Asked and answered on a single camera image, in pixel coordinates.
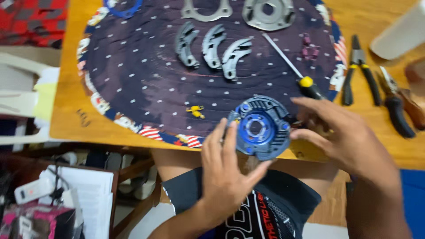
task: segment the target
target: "hand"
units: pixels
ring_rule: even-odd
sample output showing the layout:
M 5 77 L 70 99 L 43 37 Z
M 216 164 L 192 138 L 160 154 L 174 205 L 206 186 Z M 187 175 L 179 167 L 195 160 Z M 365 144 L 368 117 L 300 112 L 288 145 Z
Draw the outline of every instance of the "hand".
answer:
M 399 171 L 390 154 L 357 114 L 328 100 L 292 98 L 300 106 L 298 119 L 308 128 L 323 126 L 325 138 L 308 129 L 291 132 L 291 139 L 304 139 L 323 149 L 344 171 L 374 184 L 399 182 Z
M 238 167 L 236 155 L 237 124 L 233 121 L 227 129 L 224 145 L 221 145 L 227 120 L 221 119 L 215 130 L 206 138 L 202 146 L 203 195 L 197 203 L 205 217 L 209 217 L 210 227 L 224 222 L 237 211 L 247 194 L 263 178 L 273 161 L 261 163 L 247 176 Z

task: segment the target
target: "round fabric mat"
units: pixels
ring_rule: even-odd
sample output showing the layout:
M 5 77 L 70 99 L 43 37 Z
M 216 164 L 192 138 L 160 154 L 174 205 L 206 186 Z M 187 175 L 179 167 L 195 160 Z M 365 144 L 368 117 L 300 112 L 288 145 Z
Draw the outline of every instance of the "round fabric mat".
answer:
M 79 74 L 96 109 L 142 136 L 191 148 L 201 147 L 222 117 L 255 94 L 276 99 L 295 116 L 298 109 L 290 97 L 301 96 L 298 78 L 263 32 L 244 22 L 244 1 L 231 0 L 232 16 L 213 22 L 181 19 L 183 1 L 144 0 L 130 19 L 102 7 L 89 20 L 77 57 Z M 135 2 L 109 0 L 108 4 L 123 11 Z M 194 6 L 200 14 L 210 15 L 219 2 L 194 0 Z M 332 99 L 344 78 L 344 38 L 322 2 L 297 0 L 294 8 L 293 25 L 268 34 L 298 70 L 312 77 Z M 194 70 L 185 67 L 175 53 L 176 33 L 187 21 L 199 30 L 191 45 L 200 62 Z M 218 47 L 220 57 L 236 40 L 252 39 L 252 53 L 237 65 L 236 83 L 226 81 L 222 71 L 209 69 L 202 57 L 202 40 L 217 24 L 223 24 L 227 33 Z M 303 33 L 310 35 L 313 46 L 320 46 L 316 61 L 302 57 Z M 205 119 L 186 112 L 196 105 L 204 106 L 200 112 Z

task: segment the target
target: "stack of papers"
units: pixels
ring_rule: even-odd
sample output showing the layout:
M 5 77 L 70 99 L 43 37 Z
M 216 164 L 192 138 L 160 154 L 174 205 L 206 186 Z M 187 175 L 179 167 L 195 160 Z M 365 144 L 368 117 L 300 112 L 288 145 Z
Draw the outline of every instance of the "stack of papers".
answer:
M 53 172 L 56 166 L 50 165 L 48 168 Z M 69 186 L 76 189 L 78 201 L 82 209 L 84 219 L 83 232 L 87 239 L 108 239 L 109 224 L 112 211 L 112 182 L 113 173 L 94 171 L 88 169 L 59 167 L 58 174 L 68 182 Z M 40 174 L 40 178 L 49 178 L 55 181 L 55 174 L 45 170 Z M 60 179 L 58 188 L 64 187 Z M 51 198 L 46 196 L 39 199 L 41 204 L 50 204 Z

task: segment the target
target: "silver metal flange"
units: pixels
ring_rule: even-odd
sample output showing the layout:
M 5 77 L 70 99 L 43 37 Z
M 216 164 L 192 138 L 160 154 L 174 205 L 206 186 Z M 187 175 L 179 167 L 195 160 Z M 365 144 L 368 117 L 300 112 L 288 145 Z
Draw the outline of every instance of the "silver metal flange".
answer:
M 236 64 L 241 57 L 252 52 L 251 46 L 251 38 L 247 38 L 237 40 L 227 48 L 223 55 L 223 72 L 226 79 L 236 81 Z
M 211 69 L 221 69 L 221 61 L 217 54 L 218 45 L 226 39 L 223 24 L 211 28 L 202 42 L 202 54 Z
M 176 54 L 185 66 L 198 68 L 199 61 L 195 59 L 190 51 L 190 44 L 198 35 L 195 26 L 191 22 L 185 22 L 176 35 Z
M 181 17 L 193 18 L 200 22 L 212 22 L 219 19 L 220 17 L 230 17 L 232 13 L 233 9 L 230 7 L 229 0 L 221 0 L 218 10 L 210 16 L 199 14 L 193 7 L 192 0 L 184 0 L 184 6 L 181 10 Z
M 273 13 L 267 15 L 264 5 L 273 7 Z M 242 17 L 245 22 L 265 31 L 276 31 L 289 27 L 295 21 L 292 0 L 245 0 Z

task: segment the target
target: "pliers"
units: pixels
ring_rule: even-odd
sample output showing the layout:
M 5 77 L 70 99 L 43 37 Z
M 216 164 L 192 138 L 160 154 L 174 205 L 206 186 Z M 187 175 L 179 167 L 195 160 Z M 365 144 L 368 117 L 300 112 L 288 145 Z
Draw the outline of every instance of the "pliers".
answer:
M 411 118 L 413 125 L 419 130 L 425 130 L 425 112 L 410 98 L 408 89 L 399 88 L 393 77 L 380 67 L 382 75 L 378 80 L 386 94 L 385 106 L 390 113 L 390 119 L 397 132 L 405 138 L 413 138 L 415 132 L 407 123 L 404 111 Z
M 353 104 L 353 92 L 351 91 L 351 78 L 353 76 L 354 70 L 360 66 L 362 72 L 368 80 L 369 87 L 372 91 L 373 99 L 376 106 L 382 104 L 381 96 L 379 94 L 378 86 L 373 78 L 372 72 L 369 69 L 369 66 L 365 62 L 365 52 L 360 47 L 359 38 L 357 35 L 353 35 L 351 43 L 351 61 L 350 69 L 348 70 L 346 79 L 343 85 L 343 95 L 342 101 L 343 105 L 352 105 Z

